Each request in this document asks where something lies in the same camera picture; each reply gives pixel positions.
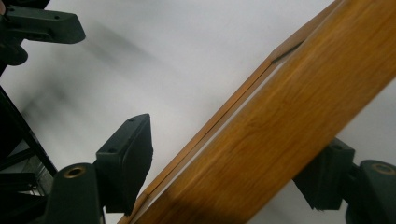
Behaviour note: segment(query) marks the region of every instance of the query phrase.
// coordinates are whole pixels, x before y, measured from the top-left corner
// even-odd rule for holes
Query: white surface
[[[9,67],[0,84],[58,169],[93,162],[126,119],[150,113],[147,185],[271,50],[330,2],[52,0],[47,9],[78,14],[86,40],[25,41],[27,63]],[[396,163],[395,93],[393,82],[340,133],[357,161]],[[345,221],[343,212],[311,211],[290,183],[250,223]]]

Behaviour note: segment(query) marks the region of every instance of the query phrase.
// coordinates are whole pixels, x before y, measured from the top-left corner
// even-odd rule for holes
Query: black bracket
[[[19,65],[27,60],[23,39],[75,44],[85,38],[77,15],[29,7],[7,7],[0,15],[0,61]]]
[[[97,151],[93,164],[62,169],[54,178],[45,223],[104,223],[109,213],[130,215],[151,166],[149,115],[125,121]]]
[[[334,139],[293,180],[311,208],[338,210],[348,203],[348,224],[396,223],[396,167],[353,163],[355,150]]]

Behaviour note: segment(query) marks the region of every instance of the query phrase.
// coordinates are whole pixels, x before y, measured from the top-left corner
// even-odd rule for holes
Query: wooden board
[[[139,197],[136,223],[248,221],[394,78],[395,11],[386,8],[395,4],[345,1],[332,12],[337,5],[330,5],[276,49],[183,148]],[[147,208],[275,69],[278,59],[308,36]]]

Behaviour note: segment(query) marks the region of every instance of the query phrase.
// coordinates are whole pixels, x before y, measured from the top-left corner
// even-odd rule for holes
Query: wooden rail
[[[392,0],[328,6],[274,50],[120,223],[247,222],[395,78],[394,24]]]

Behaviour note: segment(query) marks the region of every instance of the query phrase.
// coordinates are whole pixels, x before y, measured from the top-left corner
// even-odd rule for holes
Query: wood grain
[[[396,74],[396,3],[345,1],[136,223],[245,223]]]
[[[318,27],[318,25],[339,4],[336,1],[326,7],[314,19],[309,21],[295,34],[284,41],[264,60],[242,86],[230,97],[220,110],[204,125],[204,127],[184,146],[171,162],[160,172],[150,185],[139,195],[133,213],[123,217],[120,224],[130,223],[136,216],[140,216],[157,197],[177,173],[191,160],[208,139],[224,124],[231,114],[253,93],[258,86],[283,63],[297,47]]]

